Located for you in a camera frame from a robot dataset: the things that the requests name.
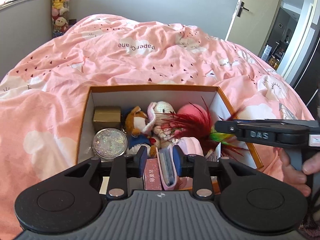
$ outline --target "round glitter container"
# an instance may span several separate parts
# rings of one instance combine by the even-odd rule
[[[125,153],[128,146],[127,137],[115,128],[103,129],[94,136],[92,149],[96,155],[104,160],[112,161]]]

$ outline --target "door handle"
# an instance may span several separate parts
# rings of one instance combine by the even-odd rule
[[[238,17],[241,17],[241,13],[242,13],[243,10],[246,10],[246,11],[250,12],[249,9],[247,9],[246,7],[244,7],[244,2],[241,2],[240,9],[239,9],[239,12],[238,12],[238,14],[237,14]]]

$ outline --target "gray ribbed panel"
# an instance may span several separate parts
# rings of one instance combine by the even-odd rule
[[[60,236],[23,232],[17,240],[302,240],[298,232],[282,236],[250,235],[225,222],[210,202],[193,199],[188,192],[134,191],[112,201],[89,226]]]

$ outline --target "person's finger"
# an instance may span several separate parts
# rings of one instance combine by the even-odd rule
[[[284,166],[290,165],[290,157],[287,155],[287,153],[284,150],[279,151],[280,160],[282,161]]]
[[[290,184],[299,190],[305,197],[308,197],[311,193],[311,189],[306,184]]]
[[[320,152],[318,152],[303,164],[302,171],[306,175],[310,175],[320,171]]]
[[[282,170],[284,174],[284,182],[290,184],[305,184],[307,182],[307,176],[303,172],[295,170],[291,165],[283,165]]]

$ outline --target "pink duvet cover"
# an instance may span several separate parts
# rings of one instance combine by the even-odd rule
[[[21,228],[25,188],[76,164],[90,86],[219,85],[243,119],[313,119],[295,91],[245,48],[196,26],[93,15],[25,57],[0,87],[0,239]],[[264,172],[282,179],[278,152],[256,146]]]

